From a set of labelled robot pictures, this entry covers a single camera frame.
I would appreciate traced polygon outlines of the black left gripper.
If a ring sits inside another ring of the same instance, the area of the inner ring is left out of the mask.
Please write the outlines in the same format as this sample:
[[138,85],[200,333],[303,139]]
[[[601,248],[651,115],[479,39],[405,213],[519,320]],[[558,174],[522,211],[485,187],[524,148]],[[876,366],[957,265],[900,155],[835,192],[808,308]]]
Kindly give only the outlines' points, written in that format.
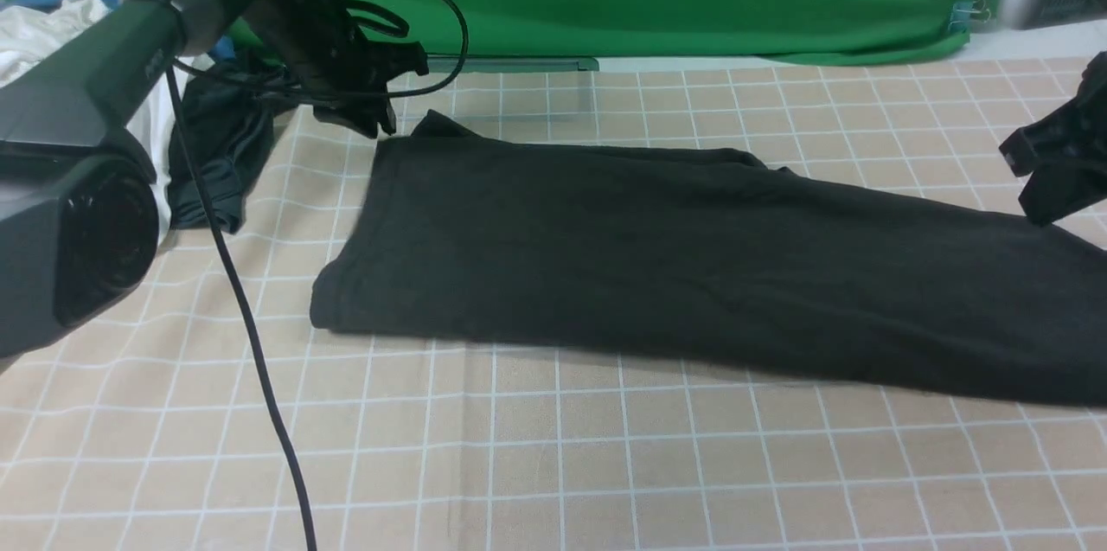
[[430,73],[410,23],[368,0],[254,0],[246,25],[325,104],[313,106],[315,121],[365,138],[399,133],[390,82]]

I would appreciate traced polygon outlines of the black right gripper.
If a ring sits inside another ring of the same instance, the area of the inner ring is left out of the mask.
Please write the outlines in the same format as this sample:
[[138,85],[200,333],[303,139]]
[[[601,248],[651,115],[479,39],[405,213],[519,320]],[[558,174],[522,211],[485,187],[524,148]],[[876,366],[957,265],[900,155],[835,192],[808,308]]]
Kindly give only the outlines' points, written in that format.
[[1059,222],[1106,199],[1106,54],[1082,73],[1074,97],[1046,118],[1001,142],[1001,156],[1018,177],[1021,209],[1037,227]]

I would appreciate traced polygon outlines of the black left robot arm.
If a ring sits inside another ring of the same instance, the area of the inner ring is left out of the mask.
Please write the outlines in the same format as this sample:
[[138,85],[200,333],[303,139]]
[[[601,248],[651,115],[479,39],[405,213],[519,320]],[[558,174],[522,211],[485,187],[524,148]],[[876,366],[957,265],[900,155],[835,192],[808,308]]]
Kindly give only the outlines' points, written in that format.
[[374,138],[396,131],[387,82],[428,74],[391,11],[384,42],[351,0],[121,0],[1,94],[1,349],[66,337],[138,287],[159,220],[151,153],[127,129],[176,58],[209,51],[244,19],[290,69],[318,118]]

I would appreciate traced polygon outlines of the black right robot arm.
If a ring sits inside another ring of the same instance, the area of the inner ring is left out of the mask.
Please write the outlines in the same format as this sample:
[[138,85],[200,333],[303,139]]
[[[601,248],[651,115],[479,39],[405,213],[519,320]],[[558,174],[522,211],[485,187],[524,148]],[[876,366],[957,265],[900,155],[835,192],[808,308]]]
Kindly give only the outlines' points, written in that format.
[[[1106,0],[1001,0],[999,22],[1041,29],[1104,18]],[[1106,54],[1082,73],[1077,91],[1047,117],[1014,131],[999,148],[1014,176],[1026,177],[1020,205],[1037,227],[1059,222],[1106,197]]]

